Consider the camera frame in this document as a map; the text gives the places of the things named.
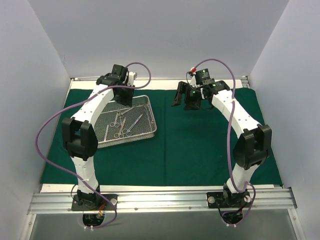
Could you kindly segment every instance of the white robotic arm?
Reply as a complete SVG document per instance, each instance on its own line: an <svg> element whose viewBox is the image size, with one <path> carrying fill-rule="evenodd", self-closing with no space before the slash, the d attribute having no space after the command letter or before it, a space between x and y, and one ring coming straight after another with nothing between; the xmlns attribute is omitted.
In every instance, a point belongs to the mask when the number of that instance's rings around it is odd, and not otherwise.
<svg viewBox="0 0 320 240"><path fill-rule="evenodd" d="M238 101L232 99L232 91L224 81L216 82L210 78L208 69L190 73L190 84L180 82L172 106L181 104L184 96L185 110L201 109L201 101L208 100L229 121L235 102L231 126L238 142L233 150L236 164L232 171L235 186L242 190L250 182L255 170L269 157L271 151L272 131L268 125L262 126L252 118ZM232 180L225 184L228 195L238 193Z"/></svg>
<svg viewBox="0 0 320 240"><path fill-rule="evenodd" d="M127 68L114 65L112 73L101 76L97 80L97 85L89 98L110 85L133 86L136 78L135 72L128 72ZM133 89L121 89L121 91L115 89L108 89L100 93L86 102L71 118L65 118L62 121L63 146L74 163L76 174L98 192L99 183L94 166L94 154L98 148L98 140L94 126L102 110L113 98L116 97L116 101L121 104L129 106L132 104ZM99 204L99 199L94 192L80 179L78 179L77 196L81 204L88 206Z"/></svg>
<svg viewBox="0 0 320 240"><path fill-rule="evenodd" d="M232 91L222 90L218 94L212 97L212 105L217 108L223 116L229 120L232 111ZM238 101L235 101L234 114L232 118L232 128L235 131L237 138L239 139L241 134L244 133L244 129L251 131L258 127L260 123L253 119L246 110L240 105ZM249 169L240 167L237 163L235 164L232 175L234 183L238 189L243 189L245 183L249 183L255 170L258 168L258 164L252 165ZM226 182L227 187L231 193L237 193L234 188L231 179L229 178Z"/></svg>

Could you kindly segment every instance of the metal frame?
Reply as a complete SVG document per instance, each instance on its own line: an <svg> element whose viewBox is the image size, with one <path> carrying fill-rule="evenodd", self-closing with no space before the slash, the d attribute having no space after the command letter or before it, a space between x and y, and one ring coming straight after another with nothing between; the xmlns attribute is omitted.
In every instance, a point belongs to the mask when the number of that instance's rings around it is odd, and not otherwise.
<svg viewBox="0 0 320 240"><path fill-rule="evenodd" d="M71 79L92 81L89 77ZM248 79L241 79L244 88L250 88ZM73 184L43 184L40 193L32 197L26 217L21 240L29 240L34 228L36 216L42 214L78 214L98 213L98 211L71 211L70 191ZM297 205L290 188L272 184L255 185L256 200L252 210L287 209L298 240L305 240L303 229L297 215ZM203 212L217 211L208 208L207 192L221 192L222 186L100 186L102 193L118 194L118 213L155 213L155 212Z"/></svg>
<svg viewBox="0 0 320 240"><path fill-rule="evenodd" d="M222 187L201 187L199 190L197 188L185 190L184 187L175 187L173 191L112 191L103 193L118 195L117 211L119 213L217 211L217 209L208 208L206 193L221 192ZM31 200L29 214L98 213L98 211L71 211L71 205L72 198L69 192L36 193ZM272 188L256 186L253 210L295 209L296 207L291 189L280 186Z"/></svg>

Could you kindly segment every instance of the white enclosure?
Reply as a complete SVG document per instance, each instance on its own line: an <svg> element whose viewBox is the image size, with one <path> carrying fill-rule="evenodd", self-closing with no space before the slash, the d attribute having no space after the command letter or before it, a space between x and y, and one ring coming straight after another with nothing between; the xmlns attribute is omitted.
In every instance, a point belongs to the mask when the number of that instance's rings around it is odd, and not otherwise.
<svg viewBox="0 0 320 240"><path fill-rule="evenodd" d="M34 138L63 106L70 78L140 61L170 81L207 58L226 62L236 78L249 76L304 234L317 239L319 13L318 0L2 0L1 239L20 237L44 167ZM219 64L203 66L230 79ZM41 135L44 153L55 124Z"/></svg>
<svg viewBox="0 0 320 240"><path fill-rule="evenodd" d="M287 2L30 0L71 77L102 75L114 63L140 61L154 77L168 78L183 78L212 56L237 77L248 75ZM223 66L207 66L217 79L230 78Z"/></svg>
<svg viewBox="0 0 320 240"><path fill-rule="evenodd" d="M34 139L41 124L64 104L67 72L26 0L0 2L0 207L1 239L18 239L44 161ZM43 132L50 147L55 124Z"/></svg>

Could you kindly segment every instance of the metal basket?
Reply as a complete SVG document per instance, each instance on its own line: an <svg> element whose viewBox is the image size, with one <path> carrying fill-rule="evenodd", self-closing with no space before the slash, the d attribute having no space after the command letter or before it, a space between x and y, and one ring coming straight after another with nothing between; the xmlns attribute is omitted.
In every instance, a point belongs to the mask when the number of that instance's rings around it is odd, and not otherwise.
<svg viewBox="0 0 320 240"><path fill-rule="evenodd" d="M120 116L120 113L123 113L128 109L130 109L130 107L123 106L115 101L110 101L105 106L94 125L99 149L141 139L148 139L155 135L157 125L148 96L142 95L133 97L132 109ZM119 126L111 127L110 124L115 122L116 115L118 115L116 122ZM139 117L140 119L131 129L132 135L123 134L121 137L116 137L116 134L120 133L122 125L123 129L129 129Z"/></svg>

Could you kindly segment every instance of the purple cable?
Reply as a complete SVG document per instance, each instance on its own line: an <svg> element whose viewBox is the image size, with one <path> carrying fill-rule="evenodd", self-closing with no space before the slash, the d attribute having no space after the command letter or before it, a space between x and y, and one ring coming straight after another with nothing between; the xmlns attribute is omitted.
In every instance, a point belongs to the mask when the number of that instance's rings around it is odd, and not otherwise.
<svg viewBox="0 0 320 240"><path fill-rule="evenodd" d="M225 222L225 220L224 220L223 218L221 218L221 220L222 220L223 223L228 224L229 226L230 226L230 225L238 226L240 223L242 223L242 222L247 218L248 213L250 212L250 210L251 210L251 208L252 208L252 206L253 206L254 200L256 199L256 189L255 189L255 187L254 187L251 183L248 183L247 185L248 185L248 186L251 186L252 189L253 189L253 198L251 199L251 204L250 204L250 206L249 206L249 208L248 208L248 210L247 210L247 213L243 216L243 218L242 218L240 221L238 221L238 222L235 223L235 224L229 224L229 223ZM225 211L224 213L222 213L222 216L224 216L225 214L234 213L234 212L235 212L235 211Z"/></svg>
<svg viewBox="0 0 320 240"><path fill-rule="evenodd" d="M42 152L40 151L40 149L39 149L38 140L39 140L39 136L40 136L41 131L45 128L45 126L46 126L52 119L54 119L55 117L57 117L58 115L60 115L61 113L65 112L65 111L67 111L67 110L69 110L69 109L73 109L73 108L75 108L75 107L81 106L81 105L83 105L83 104L91 101L92 99L94 99L95 97L97 97L99 94L103 93L104 91L106 91L106 90L108 90L108 89L115 89L115 88L142 89L142 88L146 87L146 86L150 83L150 81L151 81L151 72L150 72L149 68L148 68L146 65L144 65L143 63L141 63L141 62L132 62L132 63L128 64L128 65L125 66L125 67L127 68L127 67L129 67L129 66L131 66L131 65L135 65L135 64L137 64L137 65L142 65L142 66L145 67L145 69L148 71L149 80L148 80L148 82L147 82L145 85L143 85L143 86L137 86L137 87L134 87L134 86L121 86L121 85L108 86L108 87L100 90L99 92L97 92L97 93L96 93L95 95L93 95L92 97L90 97L90 98L88 98L88 99L86 99L86 100L84 100L84 101L82 101L82 102L76 103L76 104L71 105L71 106L68 106L68 107L66 107L66 108L63 108L62 110L58 111L56 114L54 114L53 116L51 116L51 117L40 127L40 129L38 130L38 132L36 133L36 136L35 136L35 142L34 142L34 144L35 144L35 149L36 149L37 153L40 155L40 157L41 157L46 163L48 163L48 164L50 164L50 165L52 165L52 166L54 166L54 167L56 167L56 168L58 168L58 169L60 169L60 170L62 170L62 171L65 171L65 172L67 172L67 173L75 176L76 178L80 179L80 181L82 181L83 184L84 184L88 189L90 189L90 190L93 191L95 194L97 194L98 196L100 196L103 200L105 200L108 204L110 204L110 205L113 207L113 209L114 209L114 217L113 217L113 219L111 219L111 220L109 220L108 222L105 222L105 223L103 223L103 224L101 224L101 225L99 225L99 226L94 226L94 227L93 227L94 229L102 228L102 227L105 227L106 225L112 223L112 222L117 218L117 215L118 215L116 207L110 202L110 200L108 200L108 199L107 199L105 196L103 196L100 192L98 192L98 191L96 191L95 189L93 189L80 175L78 175L78 174L76 174L75 172L70 171L69 169L66 169L66 168L64 168L64 167L62 167L62 166L60 166L60 165L58 165L58 164L50 161L48 158L46 158L46 156L44 156L44 155L42 154Z"/></svg>
<svg viewBox="0 0 320 240"><path fill-rule="evenodd" d="M203 64L205 62L208 62L208 61L216 61L216 62L219 62L221 64L223 64L227 69L228 71L230 72L231 76L232 76L232 80L233 80L233 89L232 89L232 100L235 99L235 93L236 93L236 78L235 78L235 75L234 73L232 72L232 70L230 69L230 67L224 63L223 61L219 60L219 59L216 59L216 58L209 58L209 59L206 59L206 60L203 60L201 62L199 62L195 68L199 67L200 64ZM253 199L251 201L251 205L250 207L248 208L248 211L246 213L246 215L243 217L243 219L246 218L246 216L248 215L250 209L252 208L253 206L253 202L254 202L254 199L256 198L256 189L255 187L248 183L247 181L244 183L244 186L243 186L243 189L239 189L237 186L236 186L236 183L235 183L235 180L234 180L234 176L232 174L232 164L231 164L231 150L230 150L230 138L231 138L231 127L232 127L232 120L233 120L233 117L234 117L234 113L235 113L235 108L236 108L236 103L235 101L232 101L232 110L231 110L231 113L230 113L230 118L229 118L229 123L228 123L228 128L227 128L227 133L226 133L226 155L227 155L227 161L228 161L228 171L229 171L229 175L230 175L230 179L231 179L231 182L232 182L232 185L234 187L234 189L238 192L238 193L243 193L246 189L247 189L247 186L250 185L252 188L253 188Z"/></svg>

